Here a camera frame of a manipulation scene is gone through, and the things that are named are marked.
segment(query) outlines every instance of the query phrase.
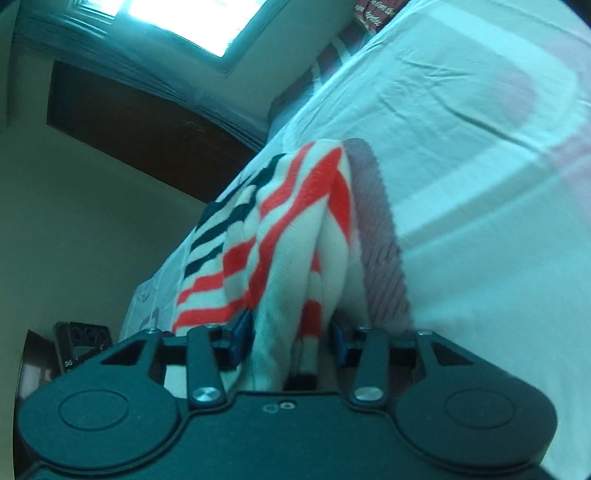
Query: bright window light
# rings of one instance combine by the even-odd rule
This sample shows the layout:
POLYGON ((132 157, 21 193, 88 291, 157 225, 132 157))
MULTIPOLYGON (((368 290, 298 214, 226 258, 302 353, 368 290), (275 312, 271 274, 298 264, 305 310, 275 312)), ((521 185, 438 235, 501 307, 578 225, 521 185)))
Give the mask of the bright window light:
POLYGON ((97 12, 114 17, 123 5, 124 0, 82 0, 80 5, 97 12))
POLYGON ((134 0, 129 14, 223 57, 228 45, 264 3, 265 0, 134 0))

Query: red and white striped cloth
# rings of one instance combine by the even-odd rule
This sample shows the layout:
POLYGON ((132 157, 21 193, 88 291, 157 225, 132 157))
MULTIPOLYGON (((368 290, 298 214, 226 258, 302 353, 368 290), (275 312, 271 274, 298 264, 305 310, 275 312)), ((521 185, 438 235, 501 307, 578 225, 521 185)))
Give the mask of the red and white striped cloth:
POLYGON ((316 141, 273 158, 206 209, 173 331, 224 324, 246 307, 256 330, 249 388, 281 390, 290 376, 316 375, 319 337, 343 294, 350 257, 359 256, 353 229, 341 142, 316 141))

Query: wall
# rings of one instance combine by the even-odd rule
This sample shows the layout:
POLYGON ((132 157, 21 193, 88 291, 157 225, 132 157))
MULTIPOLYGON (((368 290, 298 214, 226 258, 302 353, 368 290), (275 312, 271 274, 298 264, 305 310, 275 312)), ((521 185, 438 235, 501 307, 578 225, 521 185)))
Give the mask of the wall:
POLYGON ((204 205, 45 125, 52 60, 13 49, 0 135, 0 479, 27 329, 109 325, 197 223, 204 205))

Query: patterned pillowcase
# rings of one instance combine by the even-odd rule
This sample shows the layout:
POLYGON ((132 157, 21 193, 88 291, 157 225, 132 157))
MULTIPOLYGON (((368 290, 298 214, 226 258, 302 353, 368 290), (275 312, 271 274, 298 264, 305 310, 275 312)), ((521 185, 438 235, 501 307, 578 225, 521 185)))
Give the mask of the patterned pillowcase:
POLYGON ((355 17, 370 33, 376 34, 408 3, 408 0, 358 0, 355 17))

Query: bed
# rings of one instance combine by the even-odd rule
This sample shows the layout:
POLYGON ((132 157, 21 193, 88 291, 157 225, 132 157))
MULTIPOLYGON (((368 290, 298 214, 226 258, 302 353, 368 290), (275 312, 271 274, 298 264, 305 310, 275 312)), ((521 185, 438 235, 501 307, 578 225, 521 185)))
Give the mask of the bed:
MULTIPOLYGON (((553 401, 543 466, 560 480, 591 472, 590 94, 591 31, 560 1, 411 0, 297 111, 277 115, 220 196, 310 141, 369 152, 414 328, 553 401)), ((122 339, 171 328, 190 238, 138 287, 122 339)))

